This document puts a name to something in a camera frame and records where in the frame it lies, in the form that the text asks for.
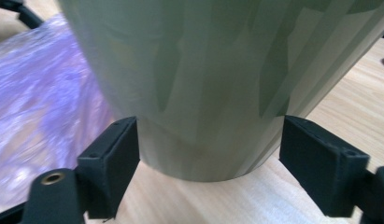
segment wooden table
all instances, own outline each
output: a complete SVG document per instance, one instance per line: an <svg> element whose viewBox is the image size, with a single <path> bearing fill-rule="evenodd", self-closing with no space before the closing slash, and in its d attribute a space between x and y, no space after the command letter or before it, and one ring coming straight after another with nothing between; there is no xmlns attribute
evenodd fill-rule
<svg viewBox="0 0 384 224"><path fill-rule="evenodd" d="M28 4L44 19L59 11L52 0ZM25 29L13 13L0 11L0 41ZM384 39L308 116L370 154L373 172L384 165L382 58ZM351 219L325 217L275 153L250 174L216 183L175 179L140 162L116 220L107 223L358 223L360 215L357 210Z"/></svg>

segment purple mat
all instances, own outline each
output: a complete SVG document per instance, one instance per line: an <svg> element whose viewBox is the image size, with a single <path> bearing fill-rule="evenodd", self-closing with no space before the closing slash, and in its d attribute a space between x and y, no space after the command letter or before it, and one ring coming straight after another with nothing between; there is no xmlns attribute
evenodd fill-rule
<svg viewBox="0 0 384 224"><path fill-rule="evenodd" d="M0 44L0 212L26 200L32 180L74 168L112 121L62 15Z"/></svg>

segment textured purple surface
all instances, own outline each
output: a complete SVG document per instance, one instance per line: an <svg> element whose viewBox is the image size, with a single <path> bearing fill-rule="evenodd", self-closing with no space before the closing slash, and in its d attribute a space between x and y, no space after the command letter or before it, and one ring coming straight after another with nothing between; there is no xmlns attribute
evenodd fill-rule
<svg viewBox="0 0 384 224"><path fill-rule="evenodd" d="M112 121L65 19L0 44L0 211L26 200L29 185L76 157Z"/></svg>

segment screw hole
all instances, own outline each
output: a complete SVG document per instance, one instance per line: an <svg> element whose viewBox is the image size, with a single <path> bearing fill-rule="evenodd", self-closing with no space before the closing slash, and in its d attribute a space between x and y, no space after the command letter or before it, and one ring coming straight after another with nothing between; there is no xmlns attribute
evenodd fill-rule
<svg viewBox="0 0 384 224"><path fill-rule="evenodd" d="M50 174L50 175L46 175L43 179L42 179L42 184L43 185L52 185L52 184L55 184L57 182L60 182L62 179L64 179L65 175L63 173L53 173L53 174Z"/></svg>

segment light wood surface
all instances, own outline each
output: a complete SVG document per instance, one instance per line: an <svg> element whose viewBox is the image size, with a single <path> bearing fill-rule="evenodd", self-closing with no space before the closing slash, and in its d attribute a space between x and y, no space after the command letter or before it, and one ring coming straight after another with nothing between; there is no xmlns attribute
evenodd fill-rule
<svg viewBox="0 0 384 224"><path fill-rule="evenodd" d="M59 11L51 0L28 5L44 19ZM23 30L13 13L0 10L0 41ZM308 116L370 154L371 171L384 165L382 58L384 39ZM116 220L107 223L358 223L358 210L351 219L325 217L276 154L248 175L216 183L175 179L140 162Z"/></svg>

